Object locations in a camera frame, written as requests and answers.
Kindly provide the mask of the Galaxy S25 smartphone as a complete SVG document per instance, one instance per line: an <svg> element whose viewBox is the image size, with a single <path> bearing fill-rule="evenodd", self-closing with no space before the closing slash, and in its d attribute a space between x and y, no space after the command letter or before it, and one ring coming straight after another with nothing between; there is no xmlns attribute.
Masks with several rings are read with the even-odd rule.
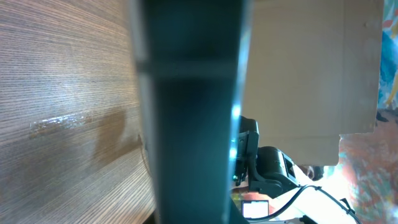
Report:
<svg viewBox="0 0 398 224"><path fill-rule="evenodd" d="M129 2L157 223L239 223L230 197L252 1Z"/></svg>

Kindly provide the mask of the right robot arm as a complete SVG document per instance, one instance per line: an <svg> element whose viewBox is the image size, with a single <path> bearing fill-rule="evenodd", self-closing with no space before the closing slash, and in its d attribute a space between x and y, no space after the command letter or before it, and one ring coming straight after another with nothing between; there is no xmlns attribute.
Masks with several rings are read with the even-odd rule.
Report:
<svg viewBox="0 0 398 224"><path fill-rule="evenodd" d="M260 218L247 218L248 222L269 221L286 211L309 185L301 186L293 171L293 161L278 148L259 147L257 121L239 117L239 139L237 140L236 165L233 181L240 186L248 181L250 192L257 192L276 198L293 189L298 192L278 211Z"/></svg>

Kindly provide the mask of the beige cardboard box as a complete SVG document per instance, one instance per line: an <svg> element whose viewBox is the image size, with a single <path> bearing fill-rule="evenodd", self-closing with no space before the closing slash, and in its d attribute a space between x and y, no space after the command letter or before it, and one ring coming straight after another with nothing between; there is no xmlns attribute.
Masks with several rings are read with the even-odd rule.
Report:
<svg viewBox="0 0 398 224"><path fill-rule="evenodd" d="M374 130L384 3L256 1L243 115L259 144L330 166L343 134Z"/></svg>

